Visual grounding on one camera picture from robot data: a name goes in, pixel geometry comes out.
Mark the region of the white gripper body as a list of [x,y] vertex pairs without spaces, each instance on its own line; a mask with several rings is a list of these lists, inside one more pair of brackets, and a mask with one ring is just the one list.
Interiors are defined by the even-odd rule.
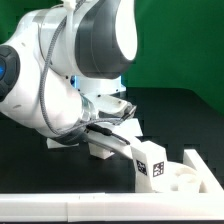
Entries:
[[139,144],[140,140],[135,136],[127,136],[119,133],[116,134],[126,139],[128,143],[125,143],[114,136],[105,136],[102,133],[98,133],[93,130],[88,130],[86,132],[86,141],[88,145],[92,143],[113,152],[113,154],[119,154],[128,159],[132,159],[131,147]]

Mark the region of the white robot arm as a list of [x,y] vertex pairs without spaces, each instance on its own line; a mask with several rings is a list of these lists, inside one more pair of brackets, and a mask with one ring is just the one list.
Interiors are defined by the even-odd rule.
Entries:
[[0,45],[0,113],[50,148],[130,157],[136,107],[116,95],[137,53],[135,0],[62,1],[26,14]]

